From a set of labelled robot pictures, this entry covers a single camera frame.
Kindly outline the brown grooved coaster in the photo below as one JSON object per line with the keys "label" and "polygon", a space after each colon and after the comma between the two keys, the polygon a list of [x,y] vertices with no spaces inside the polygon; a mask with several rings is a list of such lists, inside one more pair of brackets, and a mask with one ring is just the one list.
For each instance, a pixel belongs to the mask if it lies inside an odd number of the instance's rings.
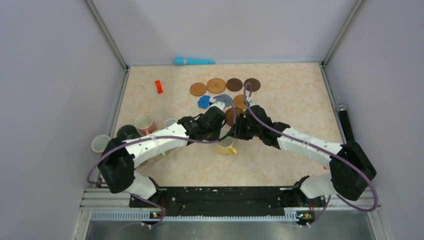
{"label": "brown grooved coaster", "polygon": [[245,111],[241,108],[236,107],[235,108],[235,114],[233,112],[233,109],[230,107],[226,110],[226,124],[232,127],[234,125],[234,118],[237,118],[238,114],[243,114]]}

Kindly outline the blue flower coaster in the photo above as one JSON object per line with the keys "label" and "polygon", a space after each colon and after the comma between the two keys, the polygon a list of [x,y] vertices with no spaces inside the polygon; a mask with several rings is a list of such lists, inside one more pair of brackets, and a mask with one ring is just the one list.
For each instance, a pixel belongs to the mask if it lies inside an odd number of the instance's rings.
{"label": "blue flower coaster", "polygon": [[211,104],[211,97],[209,95],[203,95],[197,101],[197,106],[204,110],[207,110]]}

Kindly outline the light wooden coaster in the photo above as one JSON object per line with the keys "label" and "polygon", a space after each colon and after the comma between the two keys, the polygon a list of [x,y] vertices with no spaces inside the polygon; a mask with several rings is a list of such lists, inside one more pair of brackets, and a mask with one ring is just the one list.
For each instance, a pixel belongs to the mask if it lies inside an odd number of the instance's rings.
{"label": "light wooden coaster", "polygon": [[242,109],[242,110],[247,108],[246,105],[245,105],[245,97],[244,97],[243,94],[236,95],[233,98],[233,104],[236,108],[239,108],[239,109]]}
{"label": "light wooden coaster", "polygon": [[206,85],[201,82],[195,82],[189,88],[190,94],[195,97],[203,96],[206,93],[206,91],[207,91]]}

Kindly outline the yellow mug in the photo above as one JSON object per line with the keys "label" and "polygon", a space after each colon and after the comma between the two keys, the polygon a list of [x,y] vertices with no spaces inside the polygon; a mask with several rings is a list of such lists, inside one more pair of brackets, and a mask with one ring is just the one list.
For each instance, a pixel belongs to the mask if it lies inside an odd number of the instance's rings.
{"label": "yellow mug", "polygon": [[217,151],[221,155],[237,155],[238,151],[234,147],[235,139],[232,137],[227,137],[222,141],[216,143]]}

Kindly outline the grey silicone coaster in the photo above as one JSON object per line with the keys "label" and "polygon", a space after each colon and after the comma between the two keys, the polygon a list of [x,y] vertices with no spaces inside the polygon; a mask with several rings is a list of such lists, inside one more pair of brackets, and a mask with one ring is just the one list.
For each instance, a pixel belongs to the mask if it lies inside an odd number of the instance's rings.
{"label": "grey silicone coaster", "polygon": [[215,97],[217,102],[224,103],[225,107],[231,107],[233,105],[233,98],[227,94],[221,94]]}

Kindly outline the pink printed mug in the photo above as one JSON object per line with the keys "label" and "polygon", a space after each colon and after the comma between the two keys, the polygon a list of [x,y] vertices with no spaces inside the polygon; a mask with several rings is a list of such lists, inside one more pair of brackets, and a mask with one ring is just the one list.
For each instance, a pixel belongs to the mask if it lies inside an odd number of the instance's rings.
{"label": "pink printed mug", "polygon": [[171,125],[173,125],[173,124],[175,124],[177,122],[178,122],[178,119],[176,119],[176,118],[169,118],[169,119],[167,119],[165,121],[164,128],[166,129],[166,128],[170,127]]}

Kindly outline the woven rattan coaster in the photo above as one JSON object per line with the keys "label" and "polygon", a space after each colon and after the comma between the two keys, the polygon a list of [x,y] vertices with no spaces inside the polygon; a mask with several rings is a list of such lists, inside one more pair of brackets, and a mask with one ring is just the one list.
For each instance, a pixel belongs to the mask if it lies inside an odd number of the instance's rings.
{"label": "woven rattan coaster", "polygon": [[221,94],[226,89],[226,82],[221,78],[212,78],[206,83],[206,90],[212,94]]}

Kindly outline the dark wooden coaster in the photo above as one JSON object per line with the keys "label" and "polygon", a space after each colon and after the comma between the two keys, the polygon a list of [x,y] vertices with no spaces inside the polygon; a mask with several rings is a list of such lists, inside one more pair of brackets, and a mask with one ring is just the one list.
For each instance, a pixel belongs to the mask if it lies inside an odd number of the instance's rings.
{"label": "dark wooden coaster", "polygon": [[243,82],[238,78],[230,78],[226,82],[226,88],[231,92],[238,92],[243,88]]}
{"label": "dark wooden coaster", "polygon": [[256,78],[248,78],[244,81],[243,85],[248,91],[256,92],[261,88],[261,82]]}

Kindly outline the plain pink mug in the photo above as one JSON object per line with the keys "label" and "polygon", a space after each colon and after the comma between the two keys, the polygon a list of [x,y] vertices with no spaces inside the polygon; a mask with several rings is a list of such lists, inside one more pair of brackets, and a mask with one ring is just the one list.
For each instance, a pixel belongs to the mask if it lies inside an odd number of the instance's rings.
{"label": "plain pink mug", "polygon": [[149,135],[157,130],[153,117],[148,113],[138,115],[134,120],[134,125],[143,135]]}

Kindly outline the dark green mug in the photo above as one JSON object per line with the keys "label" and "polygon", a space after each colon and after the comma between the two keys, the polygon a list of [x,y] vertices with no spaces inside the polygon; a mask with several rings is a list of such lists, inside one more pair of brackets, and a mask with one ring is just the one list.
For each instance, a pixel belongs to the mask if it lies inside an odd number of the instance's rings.
{"label": "dark green mug", "polygon": [[141,134],[139,133],[138,129],[135,126],[131,124],[127,124],[127,125],[123,125],[122,127],[118,129],[116,133],[116,137],[120,141],[126,141],[126,140],[138,139],[141,137]]}

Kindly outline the black microphone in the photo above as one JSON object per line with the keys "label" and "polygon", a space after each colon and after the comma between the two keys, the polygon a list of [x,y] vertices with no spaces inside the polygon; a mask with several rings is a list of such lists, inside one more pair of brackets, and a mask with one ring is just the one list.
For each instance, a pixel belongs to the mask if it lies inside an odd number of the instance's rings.
{"label": "black microphone", "polygon": [[355,137],[351,126],[347,105],[344,103],[339,103],[336,106],[336,112],[346,142],[354,141]]}

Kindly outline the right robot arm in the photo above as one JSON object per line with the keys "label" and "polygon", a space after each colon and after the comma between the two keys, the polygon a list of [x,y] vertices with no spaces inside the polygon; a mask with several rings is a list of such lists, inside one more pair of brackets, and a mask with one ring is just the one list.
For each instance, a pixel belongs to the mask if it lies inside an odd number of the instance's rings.
{"label": "right robot arm", "polygon": [[300,154],[329,170],[319,176],[305,176],[295,184],[298,189],[293,192],[293,200],[299,206],[307,206],[313,198],[324,195],[357,201],[377,174],[354,140],[342,144],[304,134],[289,124],[273,122],[258,105],[237,115],[230,136],[245,141],[259,138],[267,146]]}

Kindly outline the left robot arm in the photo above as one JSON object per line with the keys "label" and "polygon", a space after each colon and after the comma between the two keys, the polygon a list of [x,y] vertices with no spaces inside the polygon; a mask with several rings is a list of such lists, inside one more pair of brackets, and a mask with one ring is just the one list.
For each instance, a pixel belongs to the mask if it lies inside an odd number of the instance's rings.
{"label": "left robot arm", "polygon": [[158,185],[137,173],[136,168],[175,148],[218,142],[225,120],[225,104],[217,102],[198,117],[182,117],[155,133],[131,140],[111,139],[97,166],[104,183],[112,194],[127,192],[141,197],[149,207],[156,206],[161,198]]}

